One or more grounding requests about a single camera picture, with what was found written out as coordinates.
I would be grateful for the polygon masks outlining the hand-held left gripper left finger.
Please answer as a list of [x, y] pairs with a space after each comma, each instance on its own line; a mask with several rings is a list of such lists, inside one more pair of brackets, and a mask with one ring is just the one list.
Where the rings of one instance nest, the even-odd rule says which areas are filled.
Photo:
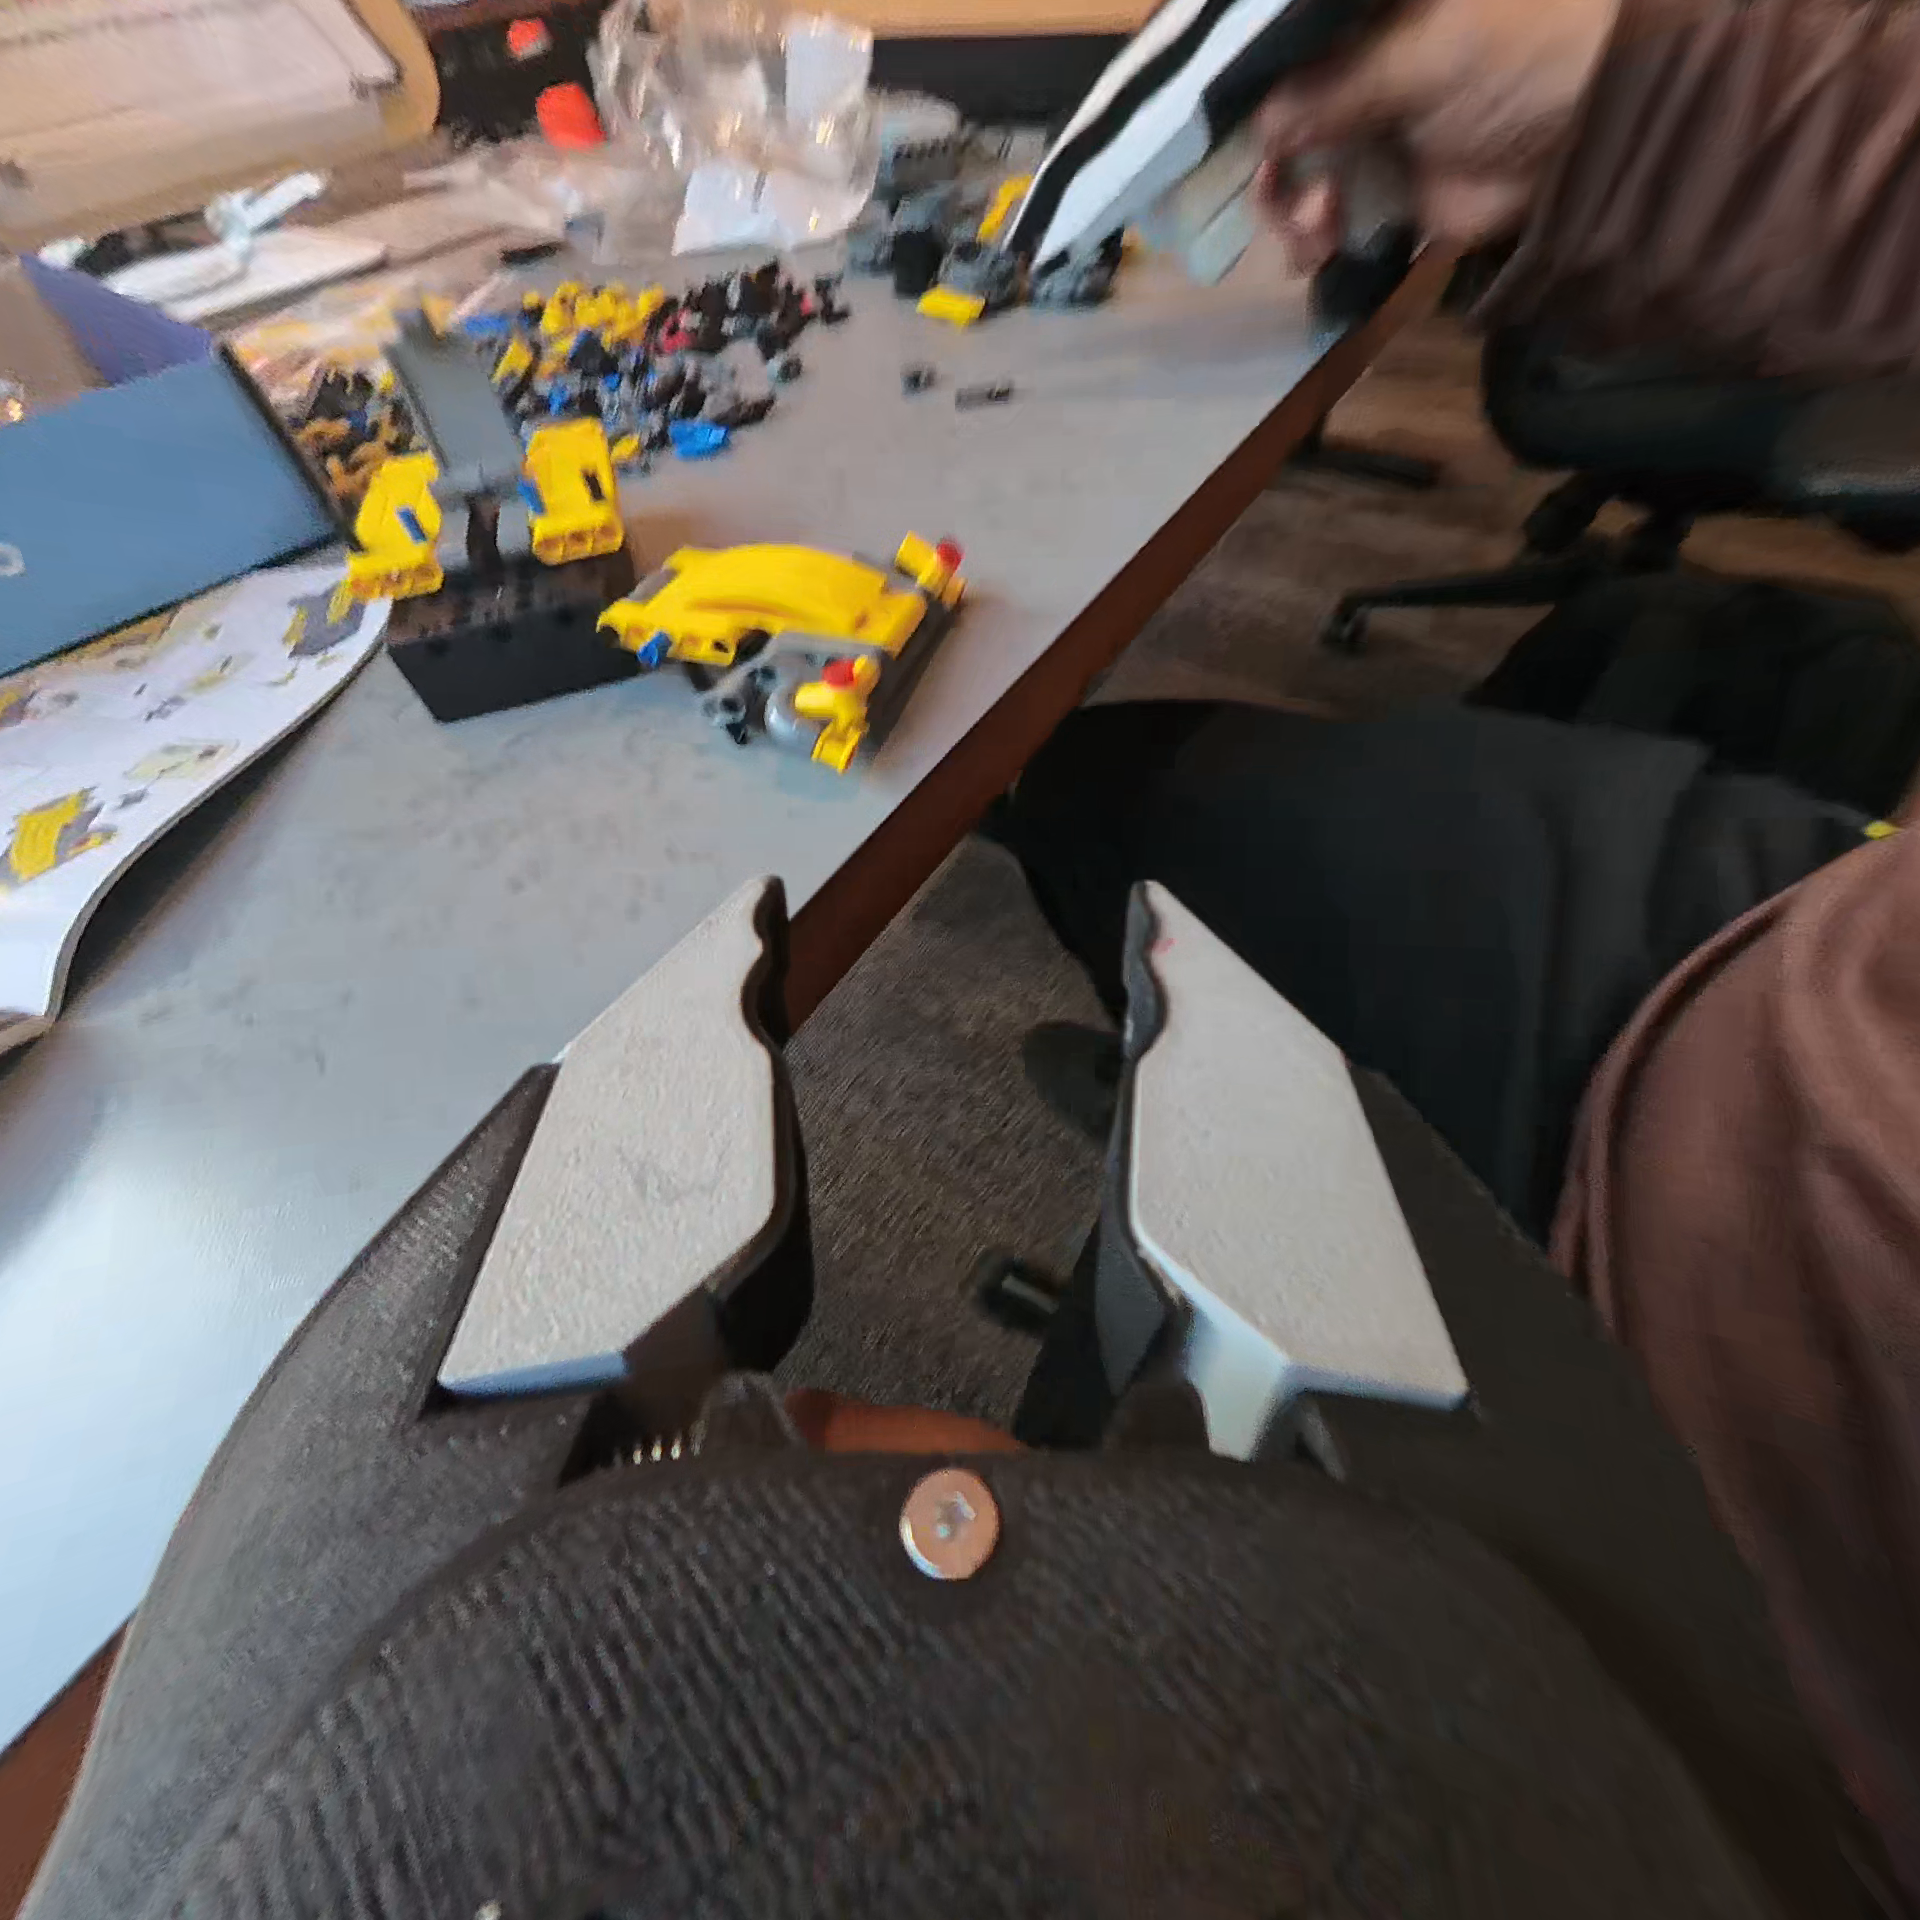
[[447, 1392], [700, 1398], [793, 1348], [813, 1274], [784, 966], [784, 887], [755, 878], [562, 1049]]

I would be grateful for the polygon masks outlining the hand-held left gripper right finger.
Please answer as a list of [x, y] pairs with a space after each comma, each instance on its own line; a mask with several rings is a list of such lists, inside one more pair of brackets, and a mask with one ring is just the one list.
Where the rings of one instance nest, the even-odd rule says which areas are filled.
[[1471, 1380], [1346, 1056], [1169, 887], [1127, 903], [1095, 1356], [1172, 1385], [1215, 1456], [1309, 1402], [1451, 1416]]

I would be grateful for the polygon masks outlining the yellow grey toy vehicle assembly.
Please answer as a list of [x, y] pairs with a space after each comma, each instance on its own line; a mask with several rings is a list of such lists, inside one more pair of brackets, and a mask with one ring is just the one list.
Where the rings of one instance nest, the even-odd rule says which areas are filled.
[[812, 545], [683, 546], [595, 630], [642, 675], [676, 671], [711, 729], [844, 778], [895, 731], [970, 600], [956, 542], [888, 562]]

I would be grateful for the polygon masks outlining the person's right forearm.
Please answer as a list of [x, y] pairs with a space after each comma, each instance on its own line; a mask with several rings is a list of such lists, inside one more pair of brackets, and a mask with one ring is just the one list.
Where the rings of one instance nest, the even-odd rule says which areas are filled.
[[1735, 372], [1914, 372], [1916, 6], [1623, 6], [1480, 319]]

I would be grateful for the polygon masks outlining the person's right hand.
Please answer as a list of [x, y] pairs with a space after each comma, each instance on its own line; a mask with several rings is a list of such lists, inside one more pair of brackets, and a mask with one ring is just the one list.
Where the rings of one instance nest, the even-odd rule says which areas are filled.
[[1424, 239], [1480, 249], [1513, 235], [1617, 18], [1619, 2], [1407, 6], [1343, 59], [1277, 86], [1257, 118], [1259, 187], [1289, 268], [1323, 270], [1346, 220], [1345, 187], [1300, 166], [1371, 139], [1403, 156]]

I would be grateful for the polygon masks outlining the grey toy motor block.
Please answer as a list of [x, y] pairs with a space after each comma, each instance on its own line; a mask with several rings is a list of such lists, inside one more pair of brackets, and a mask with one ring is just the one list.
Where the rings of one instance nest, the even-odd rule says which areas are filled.
[[898, 201], [956, 179], [968, 120], [954, 104], [915, 89], [879, 89], [872, 120], [879, 201]]

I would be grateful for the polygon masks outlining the group of toy wheels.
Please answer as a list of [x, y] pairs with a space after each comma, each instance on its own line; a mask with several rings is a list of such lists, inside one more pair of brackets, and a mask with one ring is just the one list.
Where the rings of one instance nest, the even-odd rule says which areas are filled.
[[1129, 235], [1113, 232], [1092, 247], [1029, 260], [1007, 244], [1029, 187], [1032, 176], [994, 183], [980, 176], [954, 179], [896, 204], [875, 199], [848, 233], [848, 270], [888, 280], [915, 310], [937, 284], [986, 295], [992, 311], [984, 320], [1025, 304], [1104, 304], [1129, 254]]

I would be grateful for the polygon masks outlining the clear plastic bag white slip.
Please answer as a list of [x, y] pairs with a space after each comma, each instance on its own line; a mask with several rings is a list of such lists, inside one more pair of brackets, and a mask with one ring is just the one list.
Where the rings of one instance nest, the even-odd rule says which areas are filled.
[[879, 179], [873, 52], [813, 6], [608, 6], [591, 74], [616, 204], [674, 257], [829, 244]]

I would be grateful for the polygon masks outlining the black office chair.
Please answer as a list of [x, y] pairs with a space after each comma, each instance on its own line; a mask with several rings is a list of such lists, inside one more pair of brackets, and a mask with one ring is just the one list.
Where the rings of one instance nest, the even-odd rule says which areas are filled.
[[1359, 656], [1371, 615], [1553, 608], [1675, 568], [1704, 520], [1825, 521], [1906, 556], [1917, 542], [1916, 375], [1704, 370], [1665, 351], [1576, 352], [1563, 329], [1497, 328], [1480, 358], [1485, 424], [1515, 465], [1561, 474], [1493, 569], [1343, 596], [1320, 642]]

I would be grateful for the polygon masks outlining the pile of small building pieces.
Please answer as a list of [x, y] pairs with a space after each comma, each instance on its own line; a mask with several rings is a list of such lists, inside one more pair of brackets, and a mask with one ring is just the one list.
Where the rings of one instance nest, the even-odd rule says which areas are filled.
[[426, 410], [402, 395], [393, 364], [402, 320], [472, 362], [524, 448], [591, 424], [625, 476], [660, 452], [723, 450], [769, 418], [808, 369], [803, 339], [844, 328], [852, 310], [841, 275], [769, 260], [683, 287], [562, 280], [544, 291], [501, 275], [408, 314], [373, 304], [327, 342], [317, 323], [268, 326], [250, 369], [344, 505], [367, 497], [378, 467], [427, 450]]

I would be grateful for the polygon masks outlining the black battery box yellow beams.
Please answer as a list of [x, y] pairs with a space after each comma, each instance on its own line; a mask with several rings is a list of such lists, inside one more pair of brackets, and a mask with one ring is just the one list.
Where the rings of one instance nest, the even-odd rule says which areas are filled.
[[344, 596], [389, 603], [389, 656], [419, 703], [455, 726], [633, 676], [601, 624], [639, 584], [605, 428], [519, 428], [423, 310], [386, 362], [416, 440], [360, 497]]

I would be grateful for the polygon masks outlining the open instruction booklet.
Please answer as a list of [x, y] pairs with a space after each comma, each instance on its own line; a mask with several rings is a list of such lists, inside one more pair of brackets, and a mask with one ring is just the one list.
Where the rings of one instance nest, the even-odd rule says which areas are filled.
[[333, 566], [271, 568], [5, 676], [2, 1052], [56, 1025], [127, 870], [321, 714], [391, 608]]

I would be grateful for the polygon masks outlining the white flat pad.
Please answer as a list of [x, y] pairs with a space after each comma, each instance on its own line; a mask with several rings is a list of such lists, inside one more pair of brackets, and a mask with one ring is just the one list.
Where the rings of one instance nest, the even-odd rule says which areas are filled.
[[192, 323], [300, 297], [378, 270], [386, 258], [386, 247], [376, 240], [323, 230], [271, 230], [247, 247], [196, 247], [137, 260], [107, 275], [103, 287]]

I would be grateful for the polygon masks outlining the blue cardboard kit box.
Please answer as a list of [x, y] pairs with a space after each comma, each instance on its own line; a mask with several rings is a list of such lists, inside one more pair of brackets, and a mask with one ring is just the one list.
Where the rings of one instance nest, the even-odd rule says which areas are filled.
[[236, 355], [100, 282], [5, 257], [2, 671], [345, 542]]

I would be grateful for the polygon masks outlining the wooden framed sign board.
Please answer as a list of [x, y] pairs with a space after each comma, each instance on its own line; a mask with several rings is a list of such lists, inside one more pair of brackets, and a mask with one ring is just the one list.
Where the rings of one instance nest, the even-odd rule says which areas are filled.
[[396, 2], [5, 2], [5, 249], [386, 154], [439, 107]]

